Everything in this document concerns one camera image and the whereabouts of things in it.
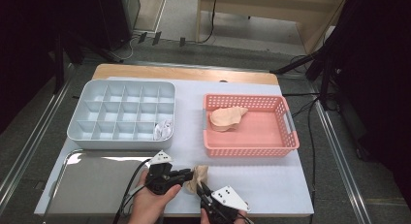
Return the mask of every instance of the pink basket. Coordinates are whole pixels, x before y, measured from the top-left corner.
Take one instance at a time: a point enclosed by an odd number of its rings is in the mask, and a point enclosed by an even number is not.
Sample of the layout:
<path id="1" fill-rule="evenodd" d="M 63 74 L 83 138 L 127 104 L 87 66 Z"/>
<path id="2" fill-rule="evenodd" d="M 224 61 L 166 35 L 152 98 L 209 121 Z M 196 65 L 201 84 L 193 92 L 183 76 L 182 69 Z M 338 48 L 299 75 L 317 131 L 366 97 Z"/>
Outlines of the pink basket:
<path id="1" fill-rule="evenodd" d="M 210 114 L 220 108 L 244 107 L 237 129 L 212 130 Z M 207 94 L 204 139 L 209 157 L 283 157 L 300 146 L 293 118 L 282 96 Z"/>

